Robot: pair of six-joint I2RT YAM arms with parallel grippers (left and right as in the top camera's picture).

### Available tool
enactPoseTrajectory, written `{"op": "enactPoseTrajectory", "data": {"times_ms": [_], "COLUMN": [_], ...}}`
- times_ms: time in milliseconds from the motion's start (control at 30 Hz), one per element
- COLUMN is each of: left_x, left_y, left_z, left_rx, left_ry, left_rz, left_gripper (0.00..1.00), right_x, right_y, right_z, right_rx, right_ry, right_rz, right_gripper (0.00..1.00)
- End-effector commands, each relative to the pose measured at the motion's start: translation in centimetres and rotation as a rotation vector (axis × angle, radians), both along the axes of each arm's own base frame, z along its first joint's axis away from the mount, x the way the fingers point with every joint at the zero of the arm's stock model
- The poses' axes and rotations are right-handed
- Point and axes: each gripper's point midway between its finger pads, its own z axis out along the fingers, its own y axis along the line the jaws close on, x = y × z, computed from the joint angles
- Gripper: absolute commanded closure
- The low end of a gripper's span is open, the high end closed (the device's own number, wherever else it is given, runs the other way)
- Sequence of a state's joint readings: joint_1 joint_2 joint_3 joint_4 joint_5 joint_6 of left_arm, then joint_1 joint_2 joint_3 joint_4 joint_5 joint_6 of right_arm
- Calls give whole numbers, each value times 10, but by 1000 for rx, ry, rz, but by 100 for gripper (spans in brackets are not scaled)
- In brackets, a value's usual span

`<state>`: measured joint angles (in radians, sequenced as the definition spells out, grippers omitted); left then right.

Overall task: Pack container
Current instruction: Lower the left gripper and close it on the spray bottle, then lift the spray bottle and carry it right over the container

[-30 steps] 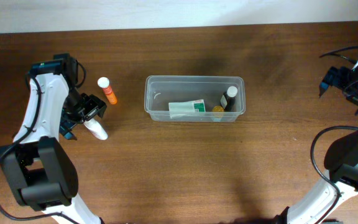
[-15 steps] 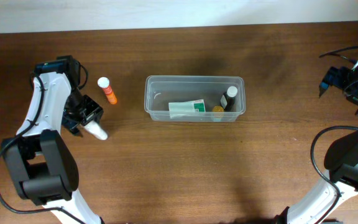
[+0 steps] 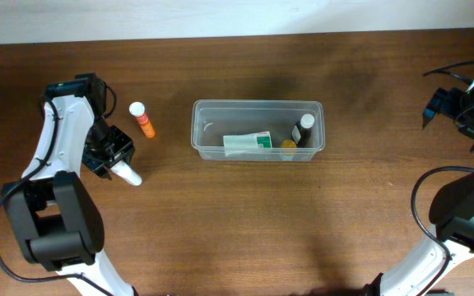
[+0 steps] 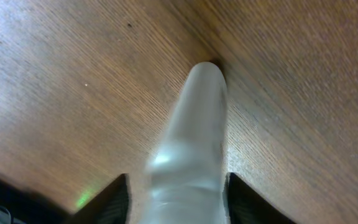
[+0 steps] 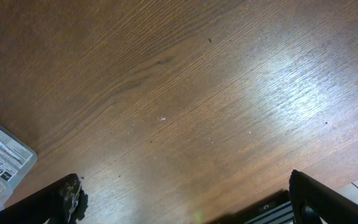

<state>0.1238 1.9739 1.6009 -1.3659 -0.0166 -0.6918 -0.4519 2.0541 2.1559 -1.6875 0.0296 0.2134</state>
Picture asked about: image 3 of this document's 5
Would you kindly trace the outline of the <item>white Panadol box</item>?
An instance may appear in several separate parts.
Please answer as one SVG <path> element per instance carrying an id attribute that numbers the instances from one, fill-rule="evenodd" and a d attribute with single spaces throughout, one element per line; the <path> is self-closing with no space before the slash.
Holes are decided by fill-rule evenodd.
<path id="1" fill-rule="evenodd" d="M 245 135 L 223 136 L 225 156 L 256 153 L 258 150 L 270 150 L 272 139 L 270 132 L 256 132 Z"/>

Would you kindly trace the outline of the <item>small jar with gold lid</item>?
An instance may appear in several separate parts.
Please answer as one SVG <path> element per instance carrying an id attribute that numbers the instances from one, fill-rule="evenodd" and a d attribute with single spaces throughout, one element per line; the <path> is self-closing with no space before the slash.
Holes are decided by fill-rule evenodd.
<path id="1" fill-rule="evenodd" d="M 285 140 L 281 143 L 281 154 L 282 160 L 289 161 L 293 160 L 297 152 L 297 145 L 292 140 Z"/>

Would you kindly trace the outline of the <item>dark bottle with white cap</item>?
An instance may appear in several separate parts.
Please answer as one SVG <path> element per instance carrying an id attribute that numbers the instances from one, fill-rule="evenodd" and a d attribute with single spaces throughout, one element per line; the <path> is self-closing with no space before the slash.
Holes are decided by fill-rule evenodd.
<path id="1" fill-rule="evenodd" d="M 291 139 L 299 148 L 306 147 L 315 123 L 315 117 L 310 114 L 304 114 L 301 119 L 294 125 L 291 131 Z"/>

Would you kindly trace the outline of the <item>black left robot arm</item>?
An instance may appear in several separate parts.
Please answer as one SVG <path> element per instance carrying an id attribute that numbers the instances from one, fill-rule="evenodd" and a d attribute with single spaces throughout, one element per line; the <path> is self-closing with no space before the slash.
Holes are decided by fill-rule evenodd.
<path id="1" fill-rule="evenodd" d="M 46 281 L 69 280 L 83 295 L 137 294 L 104 250 L 102 217 L 80 179 L 86 166 L 100 178 L 142 183 L 130 166 L 132 139 L 106 122 L 112 93 L 94 73 L 48 85 L 34 158 L 0 197 L 23 257 L 49 272 Z"/>

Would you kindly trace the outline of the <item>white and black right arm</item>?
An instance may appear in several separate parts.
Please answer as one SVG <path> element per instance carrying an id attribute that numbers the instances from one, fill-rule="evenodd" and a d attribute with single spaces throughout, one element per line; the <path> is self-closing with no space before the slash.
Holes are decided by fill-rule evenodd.
<path id="1" fill-rule="evenodd" d="M 438 89 L 425 106 L 423 123 L 428 125 L 435 115 L 444 115 L 474 141 L 474 79 L 466 83 L 466 90 Z M 449 171 L 464 175 L 438 190 L 430 206 L 430 225 L 425 226 L 416 207 L 419 188 L 428 177 Z M 474 257 L 474 168 L 444 166 L 421 175 L 411 192 L 411 213 L 424 234 L 421 241 L 396 267 L 366 284 L 360 294 L 429 295 L 454 267 Z"/>

